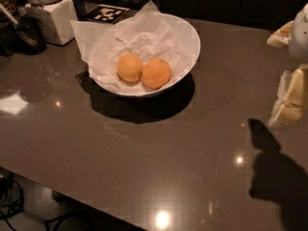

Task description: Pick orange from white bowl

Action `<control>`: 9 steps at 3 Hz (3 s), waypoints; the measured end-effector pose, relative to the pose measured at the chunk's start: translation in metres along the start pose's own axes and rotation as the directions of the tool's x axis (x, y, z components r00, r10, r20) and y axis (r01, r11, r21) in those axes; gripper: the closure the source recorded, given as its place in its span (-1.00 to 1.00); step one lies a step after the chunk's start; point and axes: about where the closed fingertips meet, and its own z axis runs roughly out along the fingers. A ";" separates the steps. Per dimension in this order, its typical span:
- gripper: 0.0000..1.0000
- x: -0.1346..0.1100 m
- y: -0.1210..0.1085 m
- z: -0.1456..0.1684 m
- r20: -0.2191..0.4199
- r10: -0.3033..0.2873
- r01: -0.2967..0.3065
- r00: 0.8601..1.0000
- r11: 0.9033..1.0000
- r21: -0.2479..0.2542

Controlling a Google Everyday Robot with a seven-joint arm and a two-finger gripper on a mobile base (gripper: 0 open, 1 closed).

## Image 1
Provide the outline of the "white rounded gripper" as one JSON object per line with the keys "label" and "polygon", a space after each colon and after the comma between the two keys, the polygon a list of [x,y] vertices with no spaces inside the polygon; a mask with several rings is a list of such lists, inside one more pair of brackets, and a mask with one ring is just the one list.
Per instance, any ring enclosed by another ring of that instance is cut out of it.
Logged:
{"label": "white rounded gripper", "polygon": [[[308,3],[267,39],[273,47],[289,46],[290,53],[300,62],[308,62]],[[285,70],[280,78],[269,127],[286,130],[297,124],[308,110],[308,64],[295,71]]]}

